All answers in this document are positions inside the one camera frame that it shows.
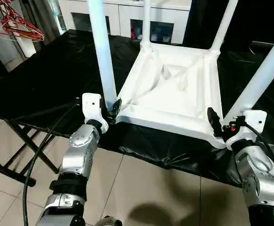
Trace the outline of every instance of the white bracket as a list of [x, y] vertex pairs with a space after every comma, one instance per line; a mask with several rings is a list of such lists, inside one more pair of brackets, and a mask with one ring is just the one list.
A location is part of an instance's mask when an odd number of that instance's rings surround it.
[[[252, 126], [258, 133], [262, 133], [267, 113], [261, 110], [246, 110], [243, 112], [245, 122]], [[232, 151], [231, 145], [237, 140], [246, 139], [255, 142], [257, 135], [249, 128], [241, 126], [239, 132], [226, 142], [227, 149]]]
[[84, 93], [82, 95], [82, 112], [85, 116], [85, 123], [90, 119], [94, 119], [102, 124], [101, 131], [106, 133], [109, 129], [107, 121], [104, 120], [100, 108], [101, 96], [95, 93]]

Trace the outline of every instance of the cabinet door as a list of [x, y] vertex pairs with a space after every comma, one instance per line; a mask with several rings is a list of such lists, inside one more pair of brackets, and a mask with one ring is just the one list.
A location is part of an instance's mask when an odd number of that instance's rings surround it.
[[[142, 38], [143, 7], [119, 6], [121, 36]], [[150, 39], [182, 44], [189, 11], [151, 8]]]
[[[68, 29], [92, 31], [87, 1], [60, 0], [63, 18]], [[120, 35], [118, 5], [103, 4], [108, 33]]]

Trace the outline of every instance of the black plastic sheet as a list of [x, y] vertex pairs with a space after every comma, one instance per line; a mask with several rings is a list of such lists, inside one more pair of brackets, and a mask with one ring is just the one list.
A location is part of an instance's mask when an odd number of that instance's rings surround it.
[[[140, 44], [130, 38], [110, 36], [110, 49], [119, 92]], [[224, 115], [264, 57], [265, 54], [222, 52], [218, 68]], [[0, 118], [48, 131], [84, 92], [103, 94], [93, 36], [70, 30], [0, 79]], [[274, 81], [255, 108], [268, 112], [264, 135], [274, 143]], [[81, 107], [77, 107], [61, 121], [54, 134], [69, 137], [82, 123], [84, 116]], [[240, 186], [232, 152], [218, 150], [200, 139], [118, 123], [110, 126], [99, 145], [165, 169]]]

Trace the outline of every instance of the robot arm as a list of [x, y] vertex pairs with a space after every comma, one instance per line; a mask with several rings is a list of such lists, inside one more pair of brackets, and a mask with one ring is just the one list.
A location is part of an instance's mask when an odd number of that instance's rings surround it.
[[235, 154], [252, 226], [274, 225], [274, 162], [254, 143], [255, 133], [242, 125], [247, 123], [261, 133], [265, 119], [265, 112], [249, 110], [225, 127], [226, 145]]
[[47, 199], [36, 224], [38, 226], [85, 226], [86, 184], [100, 135], [108, 130], [108, 124], [101, 115], [100, 98], [98, 94], [83, 95], [85, 124], [69, 138], [69, 149], [63, 158], [58, 179], [50, 185], [53, 194]]

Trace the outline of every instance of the tile floor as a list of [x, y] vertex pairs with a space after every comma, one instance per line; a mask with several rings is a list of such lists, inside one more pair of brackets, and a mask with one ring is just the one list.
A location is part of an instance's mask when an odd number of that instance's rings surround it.
[[[35, 137], [40, 143], [44, 133]], [[17, 135], [0, 120], [0, 163], [22, 145]], [[57, 166], [68, 140], [56, 137], [45, 153]], [[17, 171], [32, 157], [27, 148], [11, 169]], [[51, 194], [56, 175], [41, 161], [32, 172], [37, 184], [28, 190], [28, 218], [35, 225]], [[0, 174], [0, 226], [22, 226], [23, 184]], [[94, 225], [102, 216], [114, 216], [125, 226], [249, 226], [242, 191], [177, 170], [164, 170], [119, 153], [98, 149], [90, 180], [85, 220]]]

